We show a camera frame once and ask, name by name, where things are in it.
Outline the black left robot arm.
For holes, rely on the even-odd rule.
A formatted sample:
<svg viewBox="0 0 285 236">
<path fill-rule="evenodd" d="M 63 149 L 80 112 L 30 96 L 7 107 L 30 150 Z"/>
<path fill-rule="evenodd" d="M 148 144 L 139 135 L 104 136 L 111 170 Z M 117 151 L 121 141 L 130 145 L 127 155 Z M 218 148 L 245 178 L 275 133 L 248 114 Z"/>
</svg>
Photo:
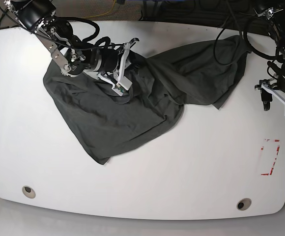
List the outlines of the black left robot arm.
<svg viewBox="0 0 285 236">
<path fill-rule="evenodd" d="M 270 110 L 273 98 L 284 106 L 285 116 L 285 0 L 252 0 L 256 19 L 262 19 L 268 24 L 269 36 L 275 41 L 276 49 L 273 56 L 266 55 L 254 48 L 248 40 L 247 33 L 254 19 L 249 19 L 244 26 L 243 38 L 246 45 L 261 58 L 267 60 L 267 69 L 274 74 L 269 79 L 260 80 L 255 89 L 260 91 L 263 109 Z"/>
</svg>

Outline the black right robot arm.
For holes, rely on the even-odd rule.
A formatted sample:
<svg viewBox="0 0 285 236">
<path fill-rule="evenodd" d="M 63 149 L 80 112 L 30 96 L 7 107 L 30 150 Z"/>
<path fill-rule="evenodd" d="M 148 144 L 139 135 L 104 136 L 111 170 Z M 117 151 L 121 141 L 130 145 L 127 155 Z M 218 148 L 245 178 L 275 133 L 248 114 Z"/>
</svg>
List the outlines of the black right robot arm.
<svg viewBox="0 0 285 236">
<path fill-rule="evenodd" d="M 88 19 L 58 17 L 50 0 L 5 0 L 4 15 L 13 14 L 13 21 L 34 34 L 50 52 L 53 61 L 65 76 L 77 77 L 82 73 L 96 73 L 99 80 L 114 89 L 128 90 L 132 82 L 125 69 L 131 64 L 129 55 L 137 38 L 123 44 L 114 44 L 107 36 L 97 39 L 99 26 Z M 71 22 L 80 22 L 94 28 L 90 36 L 79 39 Z"/>
</svg>

